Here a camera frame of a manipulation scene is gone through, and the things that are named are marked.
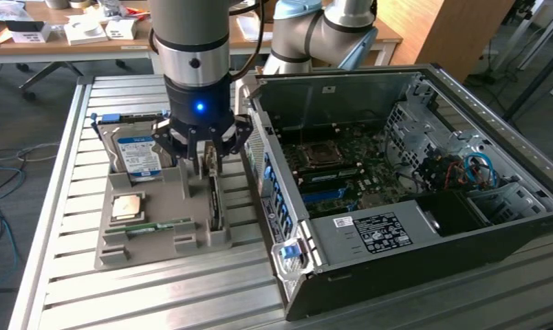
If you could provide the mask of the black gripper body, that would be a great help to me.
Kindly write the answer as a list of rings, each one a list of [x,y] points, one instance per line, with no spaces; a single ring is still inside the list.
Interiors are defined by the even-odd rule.
[[[176,84],[164,76],[165,92],[169,99],[171,126],[184,137],[195,130],[196,138],[223,136],[233,124],[231,111],[231,75],[203,87]]]

